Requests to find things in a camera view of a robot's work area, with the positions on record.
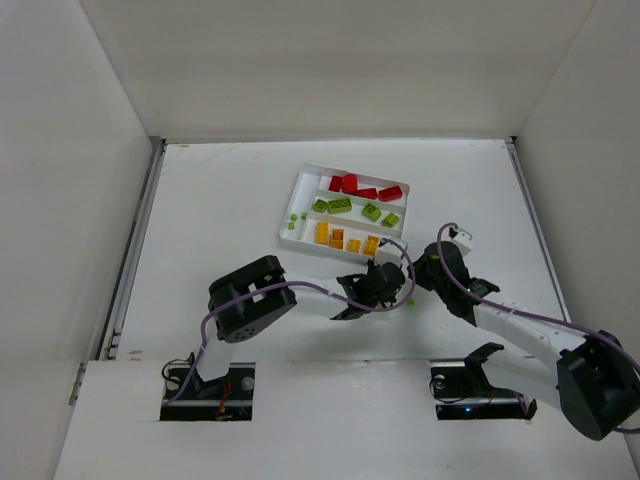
white wall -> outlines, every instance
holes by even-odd
[[[150,134],[520,131],[594,0],[83,0]]]
[[[0,465],[53,473],[151,145],[77,0],[0,0]]]
[[[573,321],[636,358],[639,26],[637,0],[598,0],[516,144]]]

red lego brick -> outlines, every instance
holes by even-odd
[[[399,198],[402,198],[402,189],[398,185],[385,188],[384,190],[380,190],[378,192],[378,197],[383,202],[390,202],[391,200],[397,200]]]
[[[362,190],[356,190],[351,195],[356,197],[368,198],[369,200],[375,200],[378,198],[378,191],[375,188],[363,188]]]
[[[349,195],[353,195],[358,189],[358,177],[356,177],[353,173],[347,173],[344,176],[344,181],[342,182],[342,191]]]
[[[329,184],[329,191],[339,192],[340,188],[342,188],[342,177],[334,175],[331,179],[331,183]]]

green block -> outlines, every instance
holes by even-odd
[[[316,203],[313,204],[313,209],[316,212],[322,213],[327,209],[328,206],[329,204],[327,202],[319,198],[318,200],[316,200]]]
[[[329,213],[344,213],[351,211],[351,200],[348,198],[338,198],[329,200]]]
[[[362,209],[362,214],[369,220],[377,222],[380,218],[380,215],[382,215],[382,210],[380,210],[375,205],[367,203],[367,206]]]
[[[400,217],[399,216],[397,216],[395,213],[390,213],[389,215],[384,217],[384,220],[382,220],[382,226],[383,227],[393,228],[393,227],[396,226],[396,224],[399,221],[400,221]]]

purple cable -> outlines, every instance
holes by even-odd
[[[306,287],[306,288],[311,288],[313,290],[317,290],[317,291],[319,291],[321,293],[324,293],[325,295],[327,295],[329,297],[333,297],[333,298],[337,298],[338,300],[342,300],[343,302],[348,303],[352,307],[359,308],[360,310],[364,310],[364,311],[366,311],[368,313],[391,312],[393,310],[397,310],[398,308],[402,307],[405,303],[407,303],[409,301],[409,299],[413,295],[414,290],[416,289],[416,280],[415,280],[416,275],[415,275],[415,271],[413,269],[413,263],[411,262],[411,259],[409,258],[409,254],[407,253],[405,248],[402,247],[398,242],[396,242],[396,241],[394,241],[394,240],[392,240],[390,238],[384,238],[380,242],[380,245],[384,245],[385,243],[390,243],[391,245],[393,245],[394,247],[399,249],[402,252],[402,257],[401,258],[404,258],[405,260],[407,260],[407,263],[409,264],[408,267],[409,267],[409,276],[411,278],[411,288],[409,289],[409,292],[404,296],[404,298],[402,300],[400,300],[398,303],[396,303],[395,305],[391,305],[390,307],[384,307],[384,308],[370,307],[368,305],[364,305],[362,303],[358,303],[358,302],[356,302],[354,300],[351,300],[350,298],[345,297],[344,295],[340,295],[338,293],[333,293],[333,292],[327,290],[326,288],[321,287],[320,285],[316,285],[315,283],[302,282],[302,281],[275,283],[273,285],[268,285],[266,287],[254,290],[253,292],[245,293],[244,295],[241,295],[238,298],[234,298],[233,300],[230,300],[227,303],[223,303],[222,305],[214,308],[213,310],[211,310],[202,319],[202,322],[200,322],[201,343],[200,343],[200,348],[198,349],[198,353],[196,354],[196,357],[195,357],[195,359],[193,361],[193,364],[191,365],[191,368],[189,368],[189,372],[187,373],[187,376],[185,377],[184,381],[182,382],[182,385],[180,386],[180,388],[178,389],[176,394],[173,397],[171,397],[170,399],[165,400],[164,402],[162,402],[162,406],[166,407],[167,405],[175,402],[178,398],[180,398],[182,396],[182,394],[184,393],[185,389],[187,388],[187,385],[189,384],[189,381],[191,380],[191,377],[193,376],[193,374],[196,371],[196,367],[200,363],[200,359],[202,358],[202,354],[204,353],[205,348],[207,347],[207,323],[209,323],[209,320],[211,320],[216,315],[219,315],[221,312],[225,311],[227,308],[231,308],[234,305],[237,305],[238,303],[244,302],[245,300],[249,300],[250,298],[255,297],[256,295],[262,295],[263,293],[267,293],[267,292],[270,292],[272,290],[278,290],[280,288],[286,288],[286,287]]]
[[[495,303],[492,302],[491,300],[485,300],[484,298],[476,295],[473,292],[470,292],[469,290],[467,290],[464,285],[462,285],[458,279],[453,275],[453,273],[451,273],[451,270],[449,270],[449,267],[447,265],[447,263],[444,260],[444,255],[442,252],[442,234],[444,233],[444,231],[447,228],[454,228],[454,229],[458,229],[458,224],[454,223],[454,222],[450,222],[450,223],[445,223],[442,227],[440,227],[440,230],[438,230],[438,238],[437,238],[437,250],[438,250],[438,255],[440,256],[440,265],[442,265],[442,269],[444,270],[444,272],[447,274],[447,277],[449,277],[449,280],[451,280],[453,282],[453,284],[458,287],[460,290],[462,290],[464,293],[466,293],[469,297],[473,298],[476,302],[479,303],[484,303],[485,305],[489,305],[490,307],[496,308],[498,310],[502,310],[503,312],[507,312],[513,315],[518,315],[520,317],[525,317],[525,318],[529,318],[531,320],[537,320],[539,322],[546,322],[546,323],[552,323],[554,325],[558,325],[560,327],[563,328],[568,328],[570,330],[576,330],[578,332],[582,332],[582,333],[586,333],[587,335],[601,341],[602,343],[604,343],[605,345],[607,345],[608,347],[611,347],[612,349],[614,349],[616,352],[618,352],[620,355],[622,355],[625,360],[627,360],[631,366],[634,368],[634,370],[637,373],[640,373],[640,363],[638,363],[631,355],[629,355],[620,345],[618,345],[616,342],[614,342],[613,340],[605,337],[604,335],[596,332],[595,330],[592,330],[590,328],[587,327],[582,327],[580,325],[575,325],[572,323],[567,323],[563,320],[557,320],[555,318],[551,318],[551,317],[546,317],[544,315],[539,315],[537,313],[532,313],[532,312],[526,312],[524,310],[512,310],[509,307],[505,307],[504,305],[500,305],[499,303]],[[613,429],[614,432],[619,432],[619,433],[628,433],[628,434],[640,434],[640,427],[638,428],[614,428]]]

